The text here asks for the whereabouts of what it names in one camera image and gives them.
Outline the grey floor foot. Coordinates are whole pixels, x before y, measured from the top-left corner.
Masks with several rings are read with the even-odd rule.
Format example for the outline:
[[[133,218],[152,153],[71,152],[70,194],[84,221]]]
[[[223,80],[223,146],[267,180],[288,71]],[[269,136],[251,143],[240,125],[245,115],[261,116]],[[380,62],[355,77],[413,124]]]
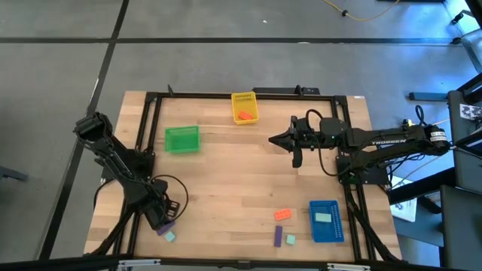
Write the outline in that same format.
[[[9,169],[7,167],[0,166],[0,179],[3,178],[12,178],[18,181],[25,181],[28,178],[28,175],[23,174],[22,172],[15,171],[13,169]]]

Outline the blue plastic basket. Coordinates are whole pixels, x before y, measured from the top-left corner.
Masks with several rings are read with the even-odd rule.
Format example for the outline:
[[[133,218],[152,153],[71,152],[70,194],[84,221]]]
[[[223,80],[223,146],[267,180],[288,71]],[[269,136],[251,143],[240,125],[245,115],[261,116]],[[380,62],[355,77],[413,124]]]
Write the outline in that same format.
[[[315,221],[315,213],[331,214],[331,223]],[[343,225],[336,200],[312,200],[309,202],[312,239],[317,243],[344,242]]]

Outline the black aluminium table frame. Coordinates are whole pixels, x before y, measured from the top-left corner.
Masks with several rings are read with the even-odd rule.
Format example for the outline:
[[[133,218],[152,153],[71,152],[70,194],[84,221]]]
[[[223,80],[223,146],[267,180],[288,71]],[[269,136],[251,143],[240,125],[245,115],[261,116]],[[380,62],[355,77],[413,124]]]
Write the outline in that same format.
[[[175,239],[168,242],[145,218],[134,216],[122,232],[116,251],[161,259],[164,264],[319,268],[324,262],[353,263],[379,259],[360,225],[346,208],[346,190],[335,177],[336,151],[321,155],[306,151],[302,167],[291,155],[268,142],[283,132],[292,115],[313,109],[312,125],[320,117],[339,117],[355,127],[370,129],[362,96],[258,97],[257,123],[233,121],[227,93],[147,93],[128,91],[120,108],[116,136],[128,147],[152,147],[154,174],[164,174],[173,200],[186,202],[175,222]],[[165,129],[198,126],[200,150],[165,152]],[[344,242],[312,239],[309,202],[336,200]],[[291,209],[292,217],[276,221],[273,213]],[[274,243],[275,226],[282,226],[282,245]],[[294,235],[295,245],[288,245]]]

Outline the dark grey desk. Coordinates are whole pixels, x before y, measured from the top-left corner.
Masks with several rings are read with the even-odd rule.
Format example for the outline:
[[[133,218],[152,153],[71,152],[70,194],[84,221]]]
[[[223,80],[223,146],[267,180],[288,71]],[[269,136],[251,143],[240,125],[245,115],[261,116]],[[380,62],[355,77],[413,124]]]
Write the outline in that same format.
[[[482,271],[482,195],[441,186],[444,265]]]

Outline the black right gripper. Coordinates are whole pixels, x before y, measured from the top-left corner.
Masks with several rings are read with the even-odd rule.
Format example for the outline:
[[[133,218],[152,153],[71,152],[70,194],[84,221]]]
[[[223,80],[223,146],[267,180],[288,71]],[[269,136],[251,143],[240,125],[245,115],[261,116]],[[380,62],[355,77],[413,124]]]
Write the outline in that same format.
[[[319,134],[303,118],[291,116],[290,128],[278,135],[269,137],[269,143],[293,153],[292,166],[299,168],[303,162],[303,149],[311,151],[318,145]]]

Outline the yellow plastic basket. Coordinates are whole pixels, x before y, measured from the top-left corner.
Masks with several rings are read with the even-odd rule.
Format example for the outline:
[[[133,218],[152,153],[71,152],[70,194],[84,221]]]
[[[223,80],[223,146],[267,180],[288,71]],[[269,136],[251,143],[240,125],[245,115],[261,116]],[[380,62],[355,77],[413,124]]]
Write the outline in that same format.
[[[258,104],[256,99],[256,94],[254,92],[246,93],[232,93],[231,94],[231,104],[233,112],[233,121],[237,125],[252,124],[259,120]],[[244,111],[251,116],[252,120],[240,120],[238,114]]]

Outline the patterned paper tag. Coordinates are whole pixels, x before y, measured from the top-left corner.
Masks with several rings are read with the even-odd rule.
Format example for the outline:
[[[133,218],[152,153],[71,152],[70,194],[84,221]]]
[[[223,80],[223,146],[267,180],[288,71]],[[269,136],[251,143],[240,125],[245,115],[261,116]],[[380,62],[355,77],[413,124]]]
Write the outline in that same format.
[[[467,120],[475,120],[478,118],[482,118],[482,107],[460,104],[459,115],[461,118],[464,118]]]

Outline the silver bracket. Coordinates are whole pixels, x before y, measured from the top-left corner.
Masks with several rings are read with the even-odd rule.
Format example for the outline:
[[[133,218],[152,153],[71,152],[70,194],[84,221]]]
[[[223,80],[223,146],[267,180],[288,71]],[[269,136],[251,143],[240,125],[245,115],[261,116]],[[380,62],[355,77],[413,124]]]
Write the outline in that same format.
[[[327,271],[371,271],[371,267],[348,263],[327,263]]]
[[[117,269],[120,271],[132,271],[135,267],[142,266],[158,266],[161,264],[161,259],[131,259],[120,260]]]

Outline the green plastic basket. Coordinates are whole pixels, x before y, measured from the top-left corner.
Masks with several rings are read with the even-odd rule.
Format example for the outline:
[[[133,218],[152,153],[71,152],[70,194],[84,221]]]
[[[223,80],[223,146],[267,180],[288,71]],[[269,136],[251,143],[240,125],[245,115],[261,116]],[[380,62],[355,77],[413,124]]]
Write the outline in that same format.
[[[165,152],[185,154],[200,150],[200,129],[198,126],[170,127],[165,129]]]

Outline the black flat bar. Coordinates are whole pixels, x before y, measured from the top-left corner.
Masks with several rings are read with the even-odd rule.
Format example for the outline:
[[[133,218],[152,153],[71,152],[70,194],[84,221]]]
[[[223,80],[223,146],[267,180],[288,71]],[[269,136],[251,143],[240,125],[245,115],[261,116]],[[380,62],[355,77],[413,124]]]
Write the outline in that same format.
[[[305,95],[320,95],[319,88],[314,87],[301,87],[297,85],[296,87],[254,87],[252,89],[255,93],[265,93],[265,94],[293,94],[298,96]]]

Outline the black desk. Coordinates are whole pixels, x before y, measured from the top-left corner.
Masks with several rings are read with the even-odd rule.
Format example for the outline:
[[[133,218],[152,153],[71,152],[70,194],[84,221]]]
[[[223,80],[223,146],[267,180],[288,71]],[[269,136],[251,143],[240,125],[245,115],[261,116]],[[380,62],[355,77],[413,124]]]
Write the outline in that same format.
[[[460,105],[482,106],[482,73],[457,90],[450,91],[448,99],[452,140],[456,143],[476,130],[475,120],[461,117]],[[457,186],[482,194],[482,158],[463,150],[455,150],[453,158]]]

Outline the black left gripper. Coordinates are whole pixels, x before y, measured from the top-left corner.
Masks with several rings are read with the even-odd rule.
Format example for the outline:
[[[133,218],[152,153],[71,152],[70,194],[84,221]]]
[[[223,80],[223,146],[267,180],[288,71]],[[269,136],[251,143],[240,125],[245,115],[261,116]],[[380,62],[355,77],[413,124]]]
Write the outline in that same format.
[[[145,211],[145,216],[153,230],[159,230],[170,223],[178,214],[180,203],[169,198],[168,184],[164,180],[153,180],[150,193],[150,202]]]

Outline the white paper sheet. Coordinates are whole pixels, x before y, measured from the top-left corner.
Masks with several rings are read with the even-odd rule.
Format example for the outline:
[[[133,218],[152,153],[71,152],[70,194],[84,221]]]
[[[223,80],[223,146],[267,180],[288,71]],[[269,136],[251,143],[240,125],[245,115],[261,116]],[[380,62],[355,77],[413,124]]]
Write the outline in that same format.
[[[393,176],[391,180],[392,189],[399,188],[406,184],[410,184],[412,181],[402,179],[398,176]],[[402,219],[407,222],[413,223],[416,220],[416,206],[417,198],[410,199],[408,201],[391,204],[390,209],[393,216]]]

